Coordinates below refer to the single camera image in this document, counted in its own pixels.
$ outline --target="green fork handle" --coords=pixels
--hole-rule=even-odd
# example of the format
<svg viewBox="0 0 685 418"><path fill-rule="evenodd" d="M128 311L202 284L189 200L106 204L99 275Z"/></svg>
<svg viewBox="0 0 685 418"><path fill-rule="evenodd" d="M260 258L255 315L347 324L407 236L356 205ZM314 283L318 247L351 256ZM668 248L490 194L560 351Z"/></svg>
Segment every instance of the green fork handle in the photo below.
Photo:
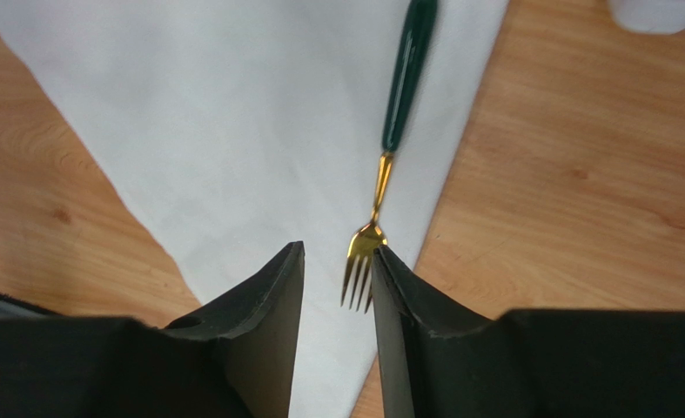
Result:
<svg viewBox="0 0 685 418"><path fill-rule="evenodd" d="M436 14L437 0L412 0L409 4L401 32L399 54L396 56L396 68L393 71L386 124L383 127L384 152L396 152L404 136L406 118L412 109L414 93L425 64Z"/></svg>

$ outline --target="white sheet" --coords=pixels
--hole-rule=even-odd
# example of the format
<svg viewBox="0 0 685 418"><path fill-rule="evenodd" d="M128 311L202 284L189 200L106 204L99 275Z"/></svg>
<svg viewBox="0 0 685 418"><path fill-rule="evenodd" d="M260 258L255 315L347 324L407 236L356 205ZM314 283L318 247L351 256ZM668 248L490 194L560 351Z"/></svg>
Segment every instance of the white sheet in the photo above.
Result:
<svg viewBox="0 0 685 418"><path fill-rule="evenodd" d="M407 0L10 0L0 34L207 302L306 243L291 417L347 417L373 316L339 308ZM507 0L441 0L381 225L410 266Z"/></svg>

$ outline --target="gold fork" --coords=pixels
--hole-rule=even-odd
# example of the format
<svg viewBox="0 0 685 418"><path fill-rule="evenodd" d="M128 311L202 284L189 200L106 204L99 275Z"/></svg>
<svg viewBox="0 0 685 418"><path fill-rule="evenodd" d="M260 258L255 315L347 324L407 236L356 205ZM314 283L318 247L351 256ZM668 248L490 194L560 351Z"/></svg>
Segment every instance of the gold fork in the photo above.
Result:
<svg viewBox="0 0 685 418"><path fill-rule="evenodd" d="M378 225L380 207L383 204L383 196L386 193L386 185L393 167L393 154L399 147L404 134L406 118L412 109L414 93L417 90L422 66L425 63L427 46L430 37L432 37L436 14L437 0L412 0L406 12L404 29L401 32L399 43L399 54L396 57L396 67L393 71L391 93L388 98L386 122L383 128L383 154L379 161L371 221L353 235L350 248L347 250L347 267L345 269L345 281L342 284L340 305L345 305L345 295L352 280L350 309L353 308L355 291L359 281L361 283L358 305L355 310L360 310L360 302L363 300L366 289L368 289L366 313L373 300L369 280L371 264L373 263L373 250L388 243L386 235Z"/></svg>

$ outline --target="fork neck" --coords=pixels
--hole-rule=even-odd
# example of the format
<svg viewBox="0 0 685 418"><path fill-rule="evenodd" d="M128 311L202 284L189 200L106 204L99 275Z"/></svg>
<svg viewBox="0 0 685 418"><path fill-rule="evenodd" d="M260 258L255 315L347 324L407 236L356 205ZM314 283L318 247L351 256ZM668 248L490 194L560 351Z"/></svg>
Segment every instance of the fork neck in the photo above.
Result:
<svg viewBox="0 0 685 418"><path fill-rule="evenodd" d="M378 163L378 180L375 184L375 199L373 200L373 211L371 212L371 224L378 224L380 207L383 205L383 197L386 194L388 178L393 167L393 152L383 152Z"/></svg>

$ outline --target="wood grain surface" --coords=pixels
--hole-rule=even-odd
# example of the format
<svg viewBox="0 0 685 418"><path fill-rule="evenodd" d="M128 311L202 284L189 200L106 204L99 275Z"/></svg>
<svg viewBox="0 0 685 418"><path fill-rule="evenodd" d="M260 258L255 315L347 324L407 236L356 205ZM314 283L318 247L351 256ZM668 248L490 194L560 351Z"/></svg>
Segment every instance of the wood grain surface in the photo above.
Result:
<svg viewBox="0 0 685 418"><path fill-rule="evenodd" d="M685 309L685 31L512 0L417 273L489 317ZM0 292L156 326L198 306L1 40ZM376 365L353 416L383 416Z"/></svg>

